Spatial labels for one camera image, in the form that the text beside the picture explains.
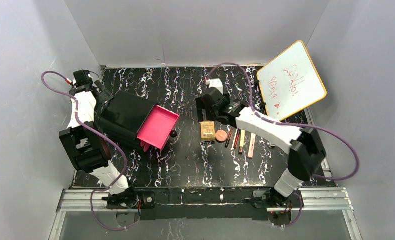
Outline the yellow makeup box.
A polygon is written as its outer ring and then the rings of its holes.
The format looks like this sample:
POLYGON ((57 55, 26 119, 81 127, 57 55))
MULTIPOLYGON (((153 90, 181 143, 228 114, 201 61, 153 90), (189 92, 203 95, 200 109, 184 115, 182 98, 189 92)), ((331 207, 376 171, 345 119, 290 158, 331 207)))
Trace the yellow makeup box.
POLYGON ((200 123, 201 141, 213 142, 216 140, 216 130, 214 121, 202 121, 200 123))

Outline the black drawer organizer cabinet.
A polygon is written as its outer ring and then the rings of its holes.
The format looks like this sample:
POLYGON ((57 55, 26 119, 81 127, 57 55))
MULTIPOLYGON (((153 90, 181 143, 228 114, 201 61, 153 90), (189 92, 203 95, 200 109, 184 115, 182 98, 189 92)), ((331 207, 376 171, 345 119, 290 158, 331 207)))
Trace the black drawer organizer cabinet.
POLYGON ((120 146, 142 152, 138 133, 156 105, 154 101, 120 91, 106 109, 96 109, 96 125, 120 146))

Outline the round peach compact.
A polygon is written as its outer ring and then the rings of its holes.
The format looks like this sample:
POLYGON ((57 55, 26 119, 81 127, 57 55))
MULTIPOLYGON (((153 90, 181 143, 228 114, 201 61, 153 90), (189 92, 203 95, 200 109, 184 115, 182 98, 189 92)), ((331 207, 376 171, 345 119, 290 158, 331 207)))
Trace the round peach compact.
POLYGON ((215 139, 220 143, 224 143, 228 139, 228 133, 224 130, 218 130, 215 133, 215 139))

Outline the white cosmetic pencil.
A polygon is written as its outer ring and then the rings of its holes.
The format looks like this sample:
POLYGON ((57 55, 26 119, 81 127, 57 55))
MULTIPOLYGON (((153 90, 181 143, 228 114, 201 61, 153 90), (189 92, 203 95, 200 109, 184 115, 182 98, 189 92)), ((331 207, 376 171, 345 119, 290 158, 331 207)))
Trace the white cosmetic pencil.
POLYGON ((233 139, 233 142, 232 142, 231 150, 237 148, 238 141, 239 141, 239 138, 240 138, 240 134, 241 134, 241 130, 240 129, 236 129, 236 132, 235 132, 235 135, 234 135, 234 139, 233 139))

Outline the gold beige concealer tube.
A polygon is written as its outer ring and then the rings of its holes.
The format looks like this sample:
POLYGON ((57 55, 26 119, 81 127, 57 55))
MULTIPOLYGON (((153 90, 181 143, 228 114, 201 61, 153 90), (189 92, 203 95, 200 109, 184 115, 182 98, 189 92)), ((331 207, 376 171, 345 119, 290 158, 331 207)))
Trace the gold beige concealer tube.
POLYGON ((238 150, 238 153, 240 155, 242 155, 244 152, 245 139, 246 139, 246 131, 241 129, 240 130, 240 140, 239 140, 239 150, 238 150))

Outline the pink lipstick box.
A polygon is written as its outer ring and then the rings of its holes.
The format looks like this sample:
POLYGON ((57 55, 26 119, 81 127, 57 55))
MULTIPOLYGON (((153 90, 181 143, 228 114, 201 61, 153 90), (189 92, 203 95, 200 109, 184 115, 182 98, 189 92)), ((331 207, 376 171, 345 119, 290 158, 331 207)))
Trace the pink lipstick box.
POLYGON ((249 148, 248 148, 248 152, 247 152, 247 158, 248 159, 252 159, 253 156, 254 156, 255 144, 256 144, 256 135, 254 133, 251 133, 250 142, 249 142, 249 148))

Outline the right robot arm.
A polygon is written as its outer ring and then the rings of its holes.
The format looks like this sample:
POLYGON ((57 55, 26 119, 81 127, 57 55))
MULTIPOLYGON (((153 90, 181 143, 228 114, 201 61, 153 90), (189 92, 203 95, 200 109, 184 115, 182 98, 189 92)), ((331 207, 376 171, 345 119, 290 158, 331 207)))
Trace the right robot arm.
POLYGON ((231 101, 227 93, 210 87, 196 98, 198 120, 216 121, 255 134, 273 143, 288 155, 287 169, 260 203, 283 206, 321 166, 327 153, 319 132, 312 127, 283 125, 255 112, 240 100, 231 101))

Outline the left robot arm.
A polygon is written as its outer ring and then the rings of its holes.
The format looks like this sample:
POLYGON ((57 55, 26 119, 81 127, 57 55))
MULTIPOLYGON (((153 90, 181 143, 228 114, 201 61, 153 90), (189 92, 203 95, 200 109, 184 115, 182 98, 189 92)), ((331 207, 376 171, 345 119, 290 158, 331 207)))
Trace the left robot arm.
POLYGON ((105 197, 111 205, 132 208, 138 197, 126 176, 111 162, 109 144, 102 135, 95 132, 95 107, 99 97, 92 80, 74 80, 69 91, 72 96, 71 119, 67 129, 60 131, 59 139, 77 171, 83 171, 97 178, 109 195, 105 197))

